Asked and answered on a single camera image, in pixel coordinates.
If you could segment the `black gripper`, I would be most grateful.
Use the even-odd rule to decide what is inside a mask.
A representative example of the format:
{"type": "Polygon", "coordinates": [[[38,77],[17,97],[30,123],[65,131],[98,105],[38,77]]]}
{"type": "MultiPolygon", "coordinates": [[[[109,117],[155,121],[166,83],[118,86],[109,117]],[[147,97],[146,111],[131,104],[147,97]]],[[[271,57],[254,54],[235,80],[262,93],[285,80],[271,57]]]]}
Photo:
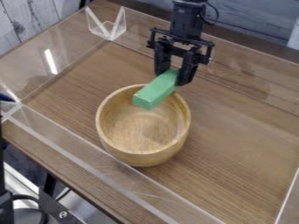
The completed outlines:
{"type": "Polygon", "coordinates": [[[209,0],[173,0],[173,18],[170,28],[151,29],[147,47],[154,49],[154,71],[159,76],[171,66],[171,57],[183,57],[182,68],[177,77],[177,85],[183,86],[193,81],[199,63],[211,63],[215,44],[202,38],[205,25],[214,25],[206,18],[207,7],[215,9],[209,0]],[[194,52],[187,52],[174,45],[193,45],[194,52]]]}

